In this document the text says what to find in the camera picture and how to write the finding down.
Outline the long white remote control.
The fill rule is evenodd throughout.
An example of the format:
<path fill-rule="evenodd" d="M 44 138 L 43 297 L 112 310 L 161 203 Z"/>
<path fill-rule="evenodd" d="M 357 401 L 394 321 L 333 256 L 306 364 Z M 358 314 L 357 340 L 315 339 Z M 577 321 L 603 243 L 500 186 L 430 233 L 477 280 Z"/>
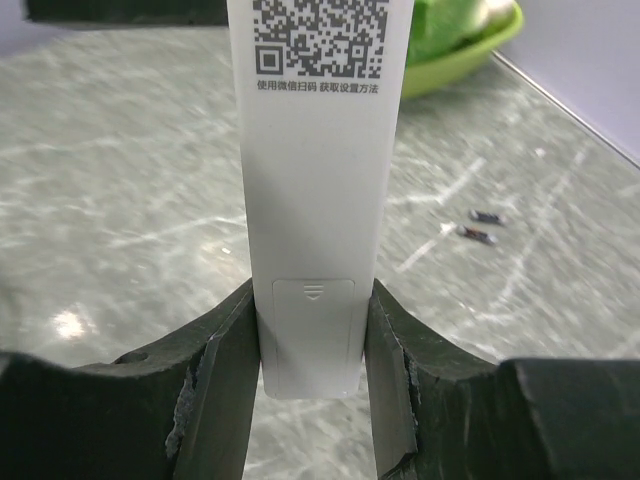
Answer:
<path fill-rule="evenodd" d="M 358 390 L 413 3 L 227 5 L 264 388 Z"/>

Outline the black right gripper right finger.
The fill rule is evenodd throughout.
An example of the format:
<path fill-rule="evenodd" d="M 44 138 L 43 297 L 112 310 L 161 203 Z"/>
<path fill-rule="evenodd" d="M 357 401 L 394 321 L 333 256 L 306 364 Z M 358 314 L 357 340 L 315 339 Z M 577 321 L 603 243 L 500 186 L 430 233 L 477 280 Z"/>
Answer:
<path fill-rule="evenodd" d="M 381 283 L 365 344 L 381 479 L 635 479 L 639 364 L 491 364 L 408 313 Z"/>

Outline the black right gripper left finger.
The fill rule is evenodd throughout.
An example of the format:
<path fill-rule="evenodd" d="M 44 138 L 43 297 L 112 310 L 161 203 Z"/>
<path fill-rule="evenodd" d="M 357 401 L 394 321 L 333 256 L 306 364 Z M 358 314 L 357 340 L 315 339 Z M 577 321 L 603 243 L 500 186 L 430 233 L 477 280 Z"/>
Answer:
<path fill-rule="evenodd" d="M 260 351 L 253 289 L 110 364 L 1 355 L 5 479 L 239 479 Z"/>

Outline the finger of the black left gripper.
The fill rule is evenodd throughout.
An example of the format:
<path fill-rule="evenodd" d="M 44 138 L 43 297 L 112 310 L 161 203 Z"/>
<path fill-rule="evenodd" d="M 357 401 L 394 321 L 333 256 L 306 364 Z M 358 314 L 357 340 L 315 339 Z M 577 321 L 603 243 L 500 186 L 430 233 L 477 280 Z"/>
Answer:
<path fill-rule="evenodd" d="M 31 23 L 69 29 L 228 24 L 226 2 L 210 0 L 27 0 L 23 12 Z"/>

